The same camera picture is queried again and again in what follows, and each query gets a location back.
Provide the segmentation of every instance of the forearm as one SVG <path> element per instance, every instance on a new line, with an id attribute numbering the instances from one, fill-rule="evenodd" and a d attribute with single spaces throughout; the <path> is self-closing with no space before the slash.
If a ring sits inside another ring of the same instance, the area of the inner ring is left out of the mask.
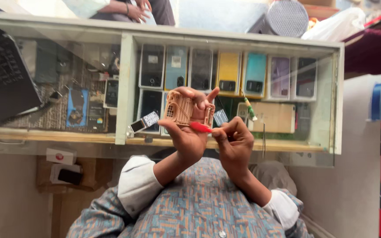
<path id="1" fill-rule="evenodd" d="M 258 181 L 249 170 L 244 174 L 229 176 L 235 185 L 260 207 L 264 207 L 271 200 L 271 191 Z"/>
<path id="2" fill-rule="evenodd" d="M 181 160 L 176 151 L 154 165 L 154 175 L 162 186 L 166 186 L 192 165 L 193 163 Z"/>
<path id="3" fill-rule="evenodd" d="M 126 3 L 111 0 L 107 6 L 99 9 L 98 12 L 126 14 L 127 13 L 127 6 L 126 6 Z"/>

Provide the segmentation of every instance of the display cabinet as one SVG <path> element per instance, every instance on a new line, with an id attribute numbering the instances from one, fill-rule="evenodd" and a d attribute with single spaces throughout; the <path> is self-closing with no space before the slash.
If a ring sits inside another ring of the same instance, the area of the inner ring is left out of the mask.
<path id="1" fill-rule="evenodd" d="M 221 88 L 216 110 L 246 121 L 254 150 L 341 152 L 342 43 L 11 14 L 0 14 L 0 28 L 21 47 L 43 101 L 64 87 L 87 95 L 79 123 L 67 92 L 44 111 L 0 122 L 0 140 L 172 146 L 164 128 L 134 134 L 129 125 L 162 115 L 166 90 L 189 84 Z"/>

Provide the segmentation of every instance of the white box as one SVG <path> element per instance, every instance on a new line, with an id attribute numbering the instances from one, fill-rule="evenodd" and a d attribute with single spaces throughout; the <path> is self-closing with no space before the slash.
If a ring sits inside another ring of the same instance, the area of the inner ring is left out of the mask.
<path id="1" fill-rule="evenodd" d="M 77 151 L 64 148 L 47 148 L 47 161 L 74 165 Z"/>

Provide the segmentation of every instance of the person's hand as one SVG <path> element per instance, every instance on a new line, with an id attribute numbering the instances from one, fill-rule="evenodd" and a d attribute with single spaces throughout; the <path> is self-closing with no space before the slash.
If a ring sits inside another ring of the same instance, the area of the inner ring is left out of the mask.
<path id="1" fill-rule="evenodd" d="M 206 105 L 212 102 L 215 96 L 219 94 L 220 89 L 217 87 L 211 91 L 209 95 L 205 95 L 195 89 L 189 87 L 179 87 L 175 89 L 183 96 L 194 99 L 192 120 L 203 120 Z M 173 140 L 173 145 L 177 149 L 178 156 L 181 160 L 190 165 L 198 162 L 204 154 L 207 146 L 207 133 L 196 132 L 190 127 L 178 127 L 175 122 L 169 119 L 158 121 L 160 126 L 166 128 Z"/>
<path id="2" fill-rule="evenodd" d="M 145 10 L 146 9 L 145 5 L 147 5 L 148 9 L 146 9 L 146 11 L 152 11 L 151 4 L 149 3 L 148 0 L 135 0 L 135 2 L 140 9 Z"/>
<path id="3" fill-rule="evenodd" d="M 220 162 L 233 182 L 248 175 L 249 157 L 254 146 L 254 136 L 239 116 L 220 128 L 213 129 L 213 137 L 219 144 Z"/>
<path id="4" fill-rule="evenodd" d="M 127 14 L 128 17 L 137 22 L 140 22 L 140 20 L 146 22 L 145 17 L 149 18 L 149 16 L 145 13 L 145 10 L 149 10 L 148 8 L 140 8 L 132 4 L 126 4 L 129 7 L 129 13 Z"/>

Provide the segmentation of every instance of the patterned shirt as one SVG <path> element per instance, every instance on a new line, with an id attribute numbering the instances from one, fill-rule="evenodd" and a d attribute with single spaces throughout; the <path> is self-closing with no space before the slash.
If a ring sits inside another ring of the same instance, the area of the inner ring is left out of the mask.
<path id="1" fill-rule="evenodd" d="M 134 168 L 136 165 L 122 170 L 118 186 L 128 186 L 121 177 Z M 286 211 L 277 208 L 280 204 L 286 208 L 286 201 L 291 201 L 288 205 L 296 205 L 299 215 L 303 208 L 300 200 L 287 190 L 272 190 L 269 207 L 262 208 L 245 197 L 216 159 L 202 158 L 185 170 L 157 192 L 155 199 L 150 198 L 135 219 L 126 211 L 128 205 L 122 203 L 118 193 L 119 187 L 109 188 L 95 199 L 73 223 L 67 237 L 210 238 L 219 234 L 228 238 L 313 237 L 298 217 L 288 229 L 283 228 L 285 220 L 289 221 L 292 216 L 286 216 Z"/>

